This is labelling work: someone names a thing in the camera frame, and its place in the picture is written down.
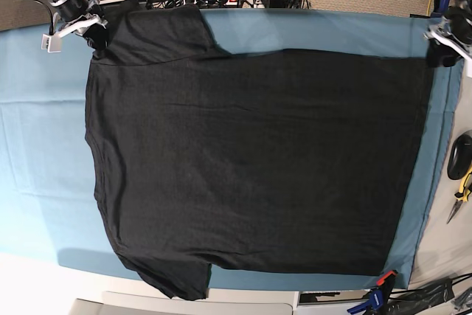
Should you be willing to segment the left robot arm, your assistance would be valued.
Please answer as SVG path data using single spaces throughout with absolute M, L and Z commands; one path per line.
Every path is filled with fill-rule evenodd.
M 449 7 L 439 23 L 428 27 L 426 33 L 428 66 L 451 67 L 463 59 L 471 68 L 471 0 L 458 0 Z

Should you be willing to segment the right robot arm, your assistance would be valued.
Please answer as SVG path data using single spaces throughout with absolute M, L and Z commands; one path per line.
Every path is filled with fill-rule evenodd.
M 46 7 L 54 12 L 50 13 L 48 33 L 42 35 L 43 50 L 60 52 L 63 38 L 70 34 L 84 38 L 93 49 L 107 47 L 108 21 L 100 0 L 49 0 Z

